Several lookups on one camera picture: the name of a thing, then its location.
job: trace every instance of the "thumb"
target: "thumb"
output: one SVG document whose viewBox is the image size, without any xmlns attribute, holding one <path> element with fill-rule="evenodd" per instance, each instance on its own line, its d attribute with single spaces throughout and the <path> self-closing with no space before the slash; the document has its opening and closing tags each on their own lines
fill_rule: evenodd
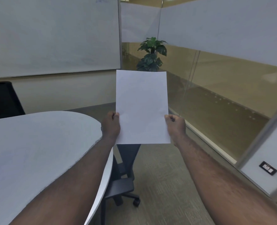
<svg viewBox="0 0 277 225">
<path fill-rule="evenodd" d="M 114 114 L 114 121 L 119 121 L 120 114 L 117 112 Z"/>
<path fill-rule="evenodd" d="M 165 121 L 166 121 L 167 124 L 172 122 L 172 120 L 170 119 L 170 117 L 168 115 L 165 115 L 164 118 L 165 118 Z"/>
</svg>

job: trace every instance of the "forearm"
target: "forearm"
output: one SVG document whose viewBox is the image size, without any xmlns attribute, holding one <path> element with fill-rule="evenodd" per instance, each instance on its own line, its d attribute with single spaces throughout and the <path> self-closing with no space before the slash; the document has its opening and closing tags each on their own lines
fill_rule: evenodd
<svg viewBox="0 0 277 225">
<path fill-rule="evenodd" d="M 189 137 L 180 137 L 176 145 L 217 225 L 277 225 L 277 208 L 272 202 L 217 163 Z"/>
<path fill-rule="evenodd" d="M 113 138 L 102 138 L 74 166 L 39 193 L 11 225 L 83 225 L 94 203 Z"/>
</svg>

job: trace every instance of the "chair caster wheel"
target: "chair caster wheel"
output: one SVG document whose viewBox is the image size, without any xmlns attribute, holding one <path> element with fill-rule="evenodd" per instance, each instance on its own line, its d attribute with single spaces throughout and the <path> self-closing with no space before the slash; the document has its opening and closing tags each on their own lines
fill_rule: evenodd
<svg viewBox="0 0 277 225">
<path fill-rule="evenodd" d="M 134 205 L 135 207 L 138 207 L 139 204 L 140 204 L 140 199 L 139 199 L 139 198 L 134 199 L 133 205 Z"/>
</svg>

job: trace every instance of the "office chair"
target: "office chair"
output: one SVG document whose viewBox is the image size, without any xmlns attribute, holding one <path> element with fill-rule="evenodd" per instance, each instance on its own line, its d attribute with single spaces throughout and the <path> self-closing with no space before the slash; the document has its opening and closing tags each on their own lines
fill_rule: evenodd
<svg viewBox="0 0 277 225">
<path fill-rule="evenodd" d="M 24 115 L 23 107 L 9 81 L 0 82 L 0 118 Z"/>
<path fill-rule="evenodd" d="M 101 201 L 101 225 L 105 225 L 106 200 L 113 198 L 116 205 L 123 204 L 122 196 L 133 198 L 133 205 L 138 207 L 140 198 L 138 195 L 130 193 L 134 190 L 133 163 L 140 148 L 140 144 L 117 145 L 122 163 L 117 163 L 115 157 L 112 165 L 111 176 L 106 192 Z"/>
</svg>

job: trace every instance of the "white table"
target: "white table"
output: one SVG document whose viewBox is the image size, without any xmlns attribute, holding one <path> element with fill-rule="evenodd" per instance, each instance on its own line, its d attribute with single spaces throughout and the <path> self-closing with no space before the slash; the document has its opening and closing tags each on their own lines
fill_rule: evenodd
<svg viewBox="0 0 277 225">
<path fill-rule="evenodd" d="M 100 128 L 94 118 L 68 111 L 0 119 L 0 225 L 8 225 L 44 187 L 77 162 L 102 136 Z M 112 162 L 113 150 L 85 224 L 102 200 Z"/>
</svg>

